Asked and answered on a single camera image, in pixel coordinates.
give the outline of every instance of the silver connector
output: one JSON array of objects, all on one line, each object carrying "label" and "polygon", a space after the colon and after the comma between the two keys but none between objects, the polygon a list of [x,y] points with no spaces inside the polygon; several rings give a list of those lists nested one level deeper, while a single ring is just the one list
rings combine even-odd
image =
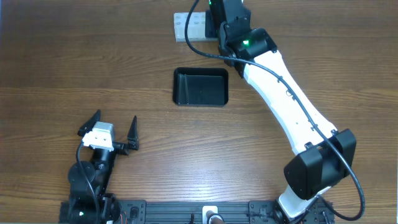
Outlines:
[{"label": "silver connector", "polygon": [[82,141],[84,146],[93,149],[107,149],[113,151],[112,142],[114,139],[113,124],[97,121],[93,130],[85,134]]}]

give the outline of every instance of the black mounting base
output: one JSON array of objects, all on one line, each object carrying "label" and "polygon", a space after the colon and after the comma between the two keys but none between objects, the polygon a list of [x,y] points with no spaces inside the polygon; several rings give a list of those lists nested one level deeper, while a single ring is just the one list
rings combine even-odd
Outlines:
[{"label": "black mounting base", "polygon": [[[274,201],[250,202],[146,202],[145,200],[119,200],[123,224],[189,224],[194,214],[193,224],[202,224],[202,208],[205,205],[218,207],[218,213],[227,224],[275,224],[272,218]],[[68,203],[62,203],[60,223],[68,223],[63,213]],[[304,224],[325,224],[328,220],[334,224],[334,215],[323,203],[316,203],[304,218]]]}]

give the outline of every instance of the wooden surface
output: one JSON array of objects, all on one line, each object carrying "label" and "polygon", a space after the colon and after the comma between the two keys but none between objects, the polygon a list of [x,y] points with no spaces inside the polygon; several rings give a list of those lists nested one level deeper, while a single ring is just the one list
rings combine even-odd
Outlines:
[{"label": "wooden surface", "polygon": [[[148,201],[273,200],[290,144],[261,97],[229,71],[224,108],[178,107],[177,67],[226,67],[175,43],[173,13],[191,0],[3,0],[0,38],[0,222],[58,222],[78,128],[97,110],[125,141],[109,192]],[[396,0],[246,0],[315,107],[358,144],[366,196],[357,223],[395,223],[398,149]],[[206,8],[202,1],[197,11]],[[216,43],[196,43],[217,53]],[[83,150],[83,159],[91,156]],[[351,179],[326,193],[354,215]]]}]

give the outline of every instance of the wood grain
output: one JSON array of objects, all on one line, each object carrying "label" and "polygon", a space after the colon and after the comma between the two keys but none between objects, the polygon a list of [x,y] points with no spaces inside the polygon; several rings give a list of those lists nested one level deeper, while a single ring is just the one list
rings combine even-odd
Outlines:
[{"label": "wood grain", "polygon": [[[123,141],[138,116],[140,151],[120,157],[109,191],[148,201],[272,200],[293,158],[261,97],[229,71],[224,108],[177,107],[177,67],[226,67],[175,43],[188,0],[3,0],[0,38],[0,222],[58,222],[77,129],[101,109]],[[358,145],[366,196],[358,223],[395,223],[398,2],[246,0],[296,82]],[[198,11],[206,9],[205,1]],[[217,53],[216,43],[196,43]],[[84,150],[83,159],[91,152]],[[351,179],[326,193],[358,210]]]}]

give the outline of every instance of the black plastic container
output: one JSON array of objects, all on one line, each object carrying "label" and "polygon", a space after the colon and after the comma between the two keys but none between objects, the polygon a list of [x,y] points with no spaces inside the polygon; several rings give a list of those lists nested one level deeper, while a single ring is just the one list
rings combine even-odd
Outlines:
[{"label": "black plastic container", "polygon": [[228,71],[223,68],[177,68],[173,101],[179,106],[224,106],[228,102]]}]

